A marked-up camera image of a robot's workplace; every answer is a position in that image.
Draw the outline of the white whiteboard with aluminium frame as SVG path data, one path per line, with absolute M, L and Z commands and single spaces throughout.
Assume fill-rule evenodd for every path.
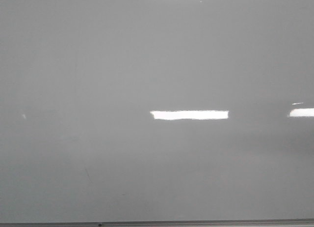
M 314 216 L 314 0 L 0 0 L 0 220 Z

